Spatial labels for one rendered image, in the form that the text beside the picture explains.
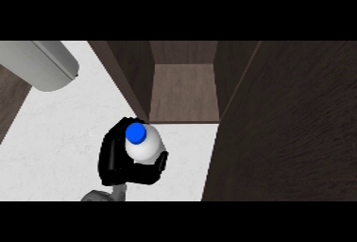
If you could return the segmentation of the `open dark wooden cabinet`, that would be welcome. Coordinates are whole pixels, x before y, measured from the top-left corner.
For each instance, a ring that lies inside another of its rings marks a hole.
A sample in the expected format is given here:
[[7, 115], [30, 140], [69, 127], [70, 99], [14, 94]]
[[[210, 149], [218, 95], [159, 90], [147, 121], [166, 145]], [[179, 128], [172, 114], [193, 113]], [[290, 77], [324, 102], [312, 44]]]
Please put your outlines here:
[[151, 124], [215, 124], [225, 115], [256, 41], [91, 41], [135, 116]]

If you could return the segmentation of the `white bottle with blue cap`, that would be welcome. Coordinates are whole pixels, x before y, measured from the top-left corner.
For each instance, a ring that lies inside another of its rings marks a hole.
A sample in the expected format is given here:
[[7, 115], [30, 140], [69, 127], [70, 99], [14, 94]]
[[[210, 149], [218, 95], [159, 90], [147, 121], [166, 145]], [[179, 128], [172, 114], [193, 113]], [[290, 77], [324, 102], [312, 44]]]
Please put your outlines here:
[[147, 124], [132, 123], [125, 130], [125, 151], [138, 164], [154, 164], [165, 145], [157, 130]]

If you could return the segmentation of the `dark wooden cabinet door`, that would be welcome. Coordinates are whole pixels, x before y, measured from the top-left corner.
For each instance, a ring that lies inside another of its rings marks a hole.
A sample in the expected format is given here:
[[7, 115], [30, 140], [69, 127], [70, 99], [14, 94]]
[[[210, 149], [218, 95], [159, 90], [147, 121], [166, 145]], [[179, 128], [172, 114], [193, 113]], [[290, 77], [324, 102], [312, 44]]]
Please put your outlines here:
[[201, 198], [357, 200], [357, 42], [262, 42], [216, 128]]

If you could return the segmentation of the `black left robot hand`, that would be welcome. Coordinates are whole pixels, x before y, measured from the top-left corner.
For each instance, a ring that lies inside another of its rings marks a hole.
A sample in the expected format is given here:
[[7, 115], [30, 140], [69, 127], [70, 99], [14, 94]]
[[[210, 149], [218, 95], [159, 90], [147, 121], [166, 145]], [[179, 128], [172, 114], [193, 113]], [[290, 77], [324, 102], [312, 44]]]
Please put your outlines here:
[[114, 186], [125, 182], [150, 185], [159, 180], [165, 170], [166, 151], [160, 153], [154, 164], [135, 163], [126, 154], [125, 130], [135, 122], [145, 124], [138, 118], [122, 117], [103, 137], [97, 172], [104, 186]]

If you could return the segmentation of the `brown wooden panel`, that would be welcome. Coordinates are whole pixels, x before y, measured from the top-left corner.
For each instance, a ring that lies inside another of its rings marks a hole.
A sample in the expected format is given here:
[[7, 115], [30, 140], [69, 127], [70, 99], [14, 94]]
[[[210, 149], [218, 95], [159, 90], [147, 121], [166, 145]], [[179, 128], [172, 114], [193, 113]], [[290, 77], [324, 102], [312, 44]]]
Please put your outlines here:
[[0, 64], [0, 144], [32, 86]]

